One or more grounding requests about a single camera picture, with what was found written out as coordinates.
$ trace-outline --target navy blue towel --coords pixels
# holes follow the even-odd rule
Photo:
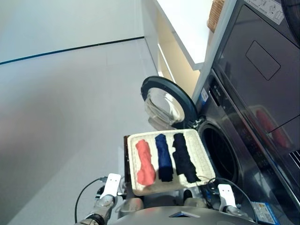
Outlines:
[[[182,133],[174,134],[173,147],[176,151],[173,153],[173,158],[176,164],[177,175],[184,174],[189,183],[201,181],[196,175],[196,168],[190,160],[186,140]]]
[[[162,182],[170,182],[173,180],[173,167],[165,135],[156,136],[155,143],[158,151],[158,178]]]

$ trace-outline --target woven tray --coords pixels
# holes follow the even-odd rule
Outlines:
[[[179,176],[177,175],[176,164],[172,155],[172,153],[175,152],[175,148],[172,147],[174,141],[173,135],[176,133],[184,134],[187,144],[187,151],[190,155],[191,162],[196,167],[197,176],[201,181],[197,181],[195,183],[188,183],[184,174],[181,174]],[[173,166],[173,181],[171,182],[162,182],[158,178],[158,150],[155,144],[155,137],[159,134],[164,134],[167,140],[168,149]],[[154,181],[154,184],[150,186],[144,186],[137,182],[137,172],[141,168],[141,161],[135,145],[141,139],[145,139],[145,141],[149,144],[151,152],[151,163],[154,169],[156,170],[156,179]],[[135,195],[141,196],[165,191],[179,190],[183,188],[191,188],[203,185],[205,181],[215,177],[215,172],[212,168],[210,160],[205,152],[204,146],[196,130],[168,130],[131,135],[127,140],[127,144],[131,184],[132,190]]]

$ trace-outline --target black cable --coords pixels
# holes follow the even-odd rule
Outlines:
[[[237,186],[235,183],[233,183],[232,181],[228,180],[228,179],[225,179],[225,178],[220,178],[220,177],[215,177],[215,178],[211,178],[208,182],[207,182],[207,185],[209,185],[211,183],[212,180],[224,180],[228,183],[230,183],[231,185],[234,185],[246,198],[247,200],[249,201],[250,205],[251,205],[251,208],[253,210],[253,213],[254,213],[254,217],[255,217],[255,221],[257,223],[257,216],[256,216],[256,213],[255,213],[255,210],[253,208],[253,205],[252,205],[252,202],[251,200],[249,199],[248,195],[246,195],[246,193],[239,187]]]
[[[78,201],[79,201],[79,198],[81,196],[81,194],[84,192],[84,190],[91,184],[95,183],[97,180],[100,180],[100,178],[97,178],[95,180],[93,180],[91,183],[89,183],[87,186],[85,186],[82,191],[80,192],[79,196],[77,197],[77,200],[76,200],[76,204],[75,204],[75,210],[74,210],[74,217],[75,217],[75,223],[77,223],[77,205],[78,205]]]

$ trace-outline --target gray floor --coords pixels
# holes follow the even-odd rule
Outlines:
[[[153,130],[140,95],[150,75],[143,39],[1,65],[0,224],[71,225],[87,183],[124,174],[123,136]],[[82,195],[79,219],[100,186]]]

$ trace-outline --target warning sticker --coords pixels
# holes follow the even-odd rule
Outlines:
[[[266,202],[252,202],[257,219],[268,224],[279,225],[270,205]]]
[[[255,9],[263,13],[269,19],[277,23],[282,22],[284,14],[281,5],[274,0],[244,0],[246,3],[253,6]]]

